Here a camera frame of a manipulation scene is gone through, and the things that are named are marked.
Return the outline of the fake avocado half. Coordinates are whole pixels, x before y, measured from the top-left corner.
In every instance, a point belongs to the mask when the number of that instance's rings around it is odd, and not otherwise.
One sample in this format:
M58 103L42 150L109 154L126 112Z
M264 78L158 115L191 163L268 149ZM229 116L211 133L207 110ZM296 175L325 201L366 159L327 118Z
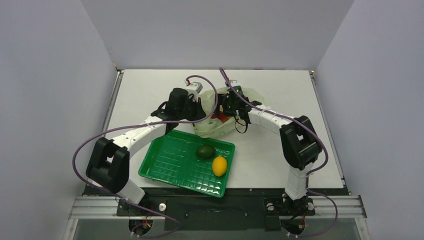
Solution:
M215 156L215 154L216 150L210 144L201 145L195 151L195 155L201 160L211 159Z

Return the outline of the yellow fake fruit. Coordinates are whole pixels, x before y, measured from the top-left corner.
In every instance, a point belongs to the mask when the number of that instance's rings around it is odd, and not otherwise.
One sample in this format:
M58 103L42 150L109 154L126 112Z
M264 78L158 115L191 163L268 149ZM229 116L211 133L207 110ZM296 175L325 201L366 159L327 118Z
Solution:
M223 176L228 169L227 159L221 155L217 156L212 162L212 172L215 176Z

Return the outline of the translucent pale green plastic bag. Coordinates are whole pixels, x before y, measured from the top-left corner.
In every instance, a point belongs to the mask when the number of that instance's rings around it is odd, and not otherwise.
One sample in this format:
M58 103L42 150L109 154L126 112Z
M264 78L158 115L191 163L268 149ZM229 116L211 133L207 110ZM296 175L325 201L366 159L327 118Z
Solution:
M249 99L250 102L258 101L262 104L265 104L265 98L260 95L256 90L252 88L241 88L243 94ZM213 90L207 90L199 95L202 109L208 115L212 111L212 107L215 105L215 92ZM223 135L226 135L234 130L240 130L242 124L245 122L239 120L239 123L236 123L236 120L231 117L225 123L222 123L218 119L208 118L207 120L198 122L194 124L194 133L202 138L217 138Z

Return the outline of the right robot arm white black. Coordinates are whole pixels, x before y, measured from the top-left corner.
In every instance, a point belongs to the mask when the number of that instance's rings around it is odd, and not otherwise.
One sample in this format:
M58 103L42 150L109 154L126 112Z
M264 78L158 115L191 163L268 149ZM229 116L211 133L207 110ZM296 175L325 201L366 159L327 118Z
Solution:
M312 210L308 199L308 173L323 150L316 132L306 116L282 117L258 101L250 102L236 86L218 94L218 106L223 115L244 121L245 125L261 126L281 140L284 159L290 166L287 186L282 196L282 210L287 216L297 217Z

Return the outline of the red fake fruit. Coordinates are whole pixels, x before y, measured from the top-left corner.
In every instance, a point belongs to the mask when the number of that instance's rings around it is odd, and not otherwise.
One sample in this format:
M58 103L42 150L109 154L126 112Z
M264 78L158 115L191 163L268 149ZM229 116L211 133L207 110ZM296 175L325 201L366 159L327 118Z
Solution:
M217 120L221 121L222 123L227 122L231 118L232 118L231 116L224 115L224 113L222 111L220 111L218 115L212 114L212 116L211 116L211 119L217 119Z

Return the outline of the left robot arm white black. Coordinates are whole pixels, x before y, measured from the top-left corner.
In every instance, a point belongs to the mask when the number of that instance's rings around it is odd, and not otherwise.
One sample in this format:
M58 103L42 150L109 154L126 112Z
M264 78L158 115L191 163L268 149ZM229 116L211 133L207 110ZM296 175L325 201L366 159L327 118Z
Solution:
M153 140L160 138L179 125L179 121L198 121L206 114L198 94L202 87L190 84L186 88L174 88L168 100L150 116L131 130L112 139L99 138L88 162L86 176L129 203L136 215L149 209L145 191L130 179L130 159Z

